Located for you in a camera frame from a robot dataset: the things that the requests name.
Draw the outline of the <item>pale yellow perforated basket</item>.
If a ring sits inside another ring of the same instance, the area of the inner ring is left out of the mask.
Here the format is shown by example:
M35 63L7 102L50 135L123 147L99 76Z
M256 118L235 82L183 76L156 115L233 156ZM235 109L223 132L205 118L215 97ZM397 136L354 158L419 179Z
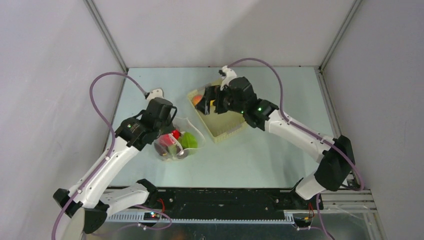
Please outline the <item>pale yellow perforated basket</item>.
M248 126L240 113L229 111L226 113L217 114L214 112L215 106L213 105L210 107L211 113L209 115L203 115L195 109L192 103L193 98L196 96L202 96L205 92L205 87L215 85L220 86L221 83L222 80L217 79L200 88L193 89L187 94L187 99L189 100L191 107L194 109L201 123L205 126L209 136L214 143L219 143L225 139L230 138L231 136L235 136Z

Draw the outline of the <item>green leaf vegetable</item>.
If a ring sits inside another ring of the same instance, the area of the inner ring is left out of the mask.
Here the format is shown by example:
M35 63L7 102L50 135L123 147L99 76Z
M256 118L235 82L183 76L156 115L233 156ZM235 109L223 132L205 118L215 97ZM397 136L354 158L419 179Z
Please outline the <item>green leaf vegetable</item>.
M183 149L196 149L198 147L198 141L196 137L190 132L185 132L179 139Z

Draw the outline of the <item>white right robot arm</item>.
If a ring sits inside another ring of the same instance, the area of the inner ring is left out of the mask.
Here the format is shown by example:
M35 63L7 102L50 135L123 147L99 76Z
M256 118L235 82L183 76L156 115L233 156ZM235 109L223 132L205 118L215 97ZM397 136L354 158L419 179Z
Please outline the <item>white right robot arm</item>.
M337 191L353 170L355 163L349 138L318 133L281 113L276 104L258 98L245 77L234 78L224 86L207 86L195 109L203 115L241 114L252 128L277 135L310 155L318 167L293 188L290 201L297 209L308 206L318 193Z

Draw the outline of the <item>orange peach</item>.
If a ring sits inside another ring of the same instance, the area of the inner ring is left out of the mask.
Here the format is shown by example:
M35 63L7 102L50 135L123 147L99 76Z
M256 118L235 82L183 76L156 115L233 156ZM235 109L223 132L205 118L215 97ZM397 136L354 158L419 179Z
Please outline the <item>orange peach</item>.
M202 100L202 98L203 98L202 95L199 95L199 94L195 95L191 100L193 106L195 107Z

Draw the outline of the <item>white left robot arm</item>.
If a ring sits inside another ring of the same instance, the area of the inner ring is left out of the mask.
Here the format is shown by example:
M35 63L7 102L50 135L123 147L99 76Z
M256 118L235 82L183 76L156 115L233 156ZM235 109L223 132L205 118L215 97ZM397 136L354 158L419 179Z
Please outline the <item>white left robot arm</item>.
M70 189L59 188L53 199L70 218L80 209L84 212L82 232L92 234L106 219L136 205L153 208L158 202L158 189L147 179L132 186L105 193L121 169L160 136L171 133L177 107L170 101L155 97L147 108L122 121L112 131L112 142L90 170Z

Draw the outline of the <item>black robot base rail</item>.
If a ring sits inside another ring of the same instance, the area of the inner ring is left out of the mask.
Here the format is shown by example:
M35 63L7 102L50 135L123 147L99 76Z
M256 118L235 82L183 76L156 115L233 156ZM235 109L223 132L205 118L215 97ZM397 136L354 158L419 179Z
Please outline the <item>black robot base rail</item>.
M321 198L304 200L292 189L156 187L142 184L153 195L144 206L164 210L172 220L282 221L285 211L322 210Z

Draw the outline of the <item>aluminium frame rail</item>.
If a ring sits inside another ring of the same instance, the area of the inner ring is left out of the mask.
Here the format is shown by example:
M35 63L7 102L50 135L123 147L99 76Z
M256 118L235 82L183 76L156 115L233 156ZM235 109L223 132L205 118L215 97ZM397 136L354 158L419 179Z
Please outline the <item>aluminium frame rail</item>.
M314 67L315 75L318 81L318 86L321 91L326 112L330 121L332 133L335 137L345 135L339 116L336 110L335 101L331 97L328 84L320 66ZM377 207L369 189L362 191L349 190L342 187L336 193L326 193L326 197L330 197L330 208L337 213L376 213Z

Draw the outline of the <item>clear dotted zip bag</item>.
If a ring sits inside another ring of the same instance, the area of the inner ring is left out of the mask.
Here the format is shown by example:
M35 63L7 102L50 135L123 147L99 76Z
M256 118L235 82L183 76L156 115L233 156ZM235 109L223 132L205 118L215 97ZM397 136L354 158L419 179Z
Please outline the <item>clear dotted zip bag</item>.
M188 118L176 117L173 120L175 129L161 135L153 143L153 147L162 161L183 160L196 154L206 144L204 135Z

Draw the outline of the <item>red bell pepper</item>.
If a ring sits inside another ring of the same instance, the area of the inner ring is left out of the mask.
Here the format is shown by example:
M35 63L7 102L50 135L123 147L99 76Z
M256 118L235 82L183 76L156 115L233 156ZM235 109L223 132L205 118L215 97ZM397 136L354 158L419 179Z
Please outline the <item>red bell pepper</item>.
M158 140L159 144L165 147L175 145L178 142L181 133L178 130L173 130L171 133L162 135Z

